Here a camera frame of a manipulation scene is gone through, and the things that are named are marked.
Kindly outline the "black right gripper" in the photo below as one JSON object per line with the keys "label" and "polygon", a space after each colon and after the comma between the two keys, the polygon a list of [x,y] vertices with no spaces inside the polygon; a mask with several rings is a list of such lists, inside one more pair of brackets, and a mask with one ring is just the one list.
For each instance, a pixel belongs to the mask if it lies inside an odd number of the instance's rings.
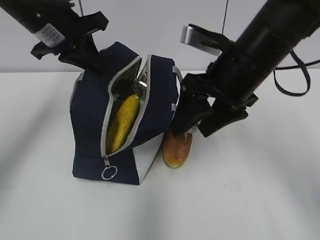
{"label": "black right gripper", "polygon": [[188,73],[180,86],[182,92],[170,125],[175,137],[201,121],[198,129],[207,138],[247,118],[247,108],[258,101],[254,94],[256,84],[238,72]]}

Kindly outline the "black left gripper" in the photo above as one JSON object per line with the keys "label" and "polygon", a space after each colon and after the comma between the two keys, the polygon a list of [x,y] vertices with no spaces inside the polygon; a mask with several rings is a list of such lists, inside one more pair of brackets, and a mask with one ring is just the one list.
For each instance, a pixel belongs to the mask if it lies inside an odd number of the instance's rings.
{"label": "black left gripper", "polygon": [[34,34],[40,42],[31,54],[39,60],[48,54],[60,54],[58,60],[62,63],[106,75],[105,60],[97,50],[92,34],[104,31],[108,23],[100,11],[77,15],[74,20],[62,17],[58,23],[47,23]]}

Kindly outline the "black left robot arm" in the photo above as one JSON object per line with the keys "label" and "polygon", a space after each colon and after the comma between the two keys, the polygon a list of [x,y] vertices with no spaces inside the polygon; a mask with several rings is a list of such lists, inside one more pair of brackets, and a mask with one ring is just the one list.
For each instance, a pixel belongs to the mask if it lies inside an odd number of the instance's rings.
{"label": "black left robot arm", "polygon": [[104,75],[104,60],[93,33],[105,31],[109,23],[98,11],[78,15],[71,0],[2,0],[0,7],[33,34],[39,43],[31,54],[41,60],[52,54],[62,63]]}

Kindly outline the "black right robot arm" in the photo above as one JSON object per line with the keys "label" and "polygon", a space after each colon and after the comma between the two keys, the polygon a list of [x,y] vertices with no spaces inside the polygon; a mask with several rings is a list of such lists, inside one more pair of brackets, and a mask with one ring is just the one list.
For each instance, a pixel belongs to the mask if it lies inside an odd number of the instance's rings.
{"label": "black right robot arm", "polygon": [[170,129],[181,136],[197,127],[208,137],[247,118],[258,97],[255,90],[291,55],[311,81],[294,48],[320,26],[317,0],[268,0],[236,41],[194,24],[185,25],[180,41],[217,59],[201,74],[180,81],[180,97]]}

